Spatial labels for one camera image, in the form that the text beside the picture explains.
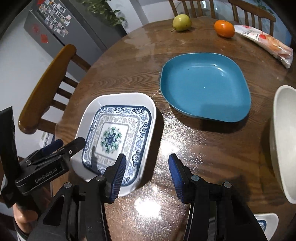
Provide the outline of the person's left hand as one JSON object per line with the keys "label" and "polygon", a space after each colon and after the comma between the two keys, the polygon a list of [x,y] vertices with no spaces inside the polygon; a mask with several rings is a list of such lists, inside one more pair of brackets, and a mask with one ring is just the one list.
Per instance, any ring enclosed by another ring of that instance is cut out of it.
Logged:
{"label": "person's left hand", "polygon": [[13,205],[14,219],[20,230],[29,234],[33,230],[33,222],[38,220],[38,214],[33,210],[20,208],[16,203]]}

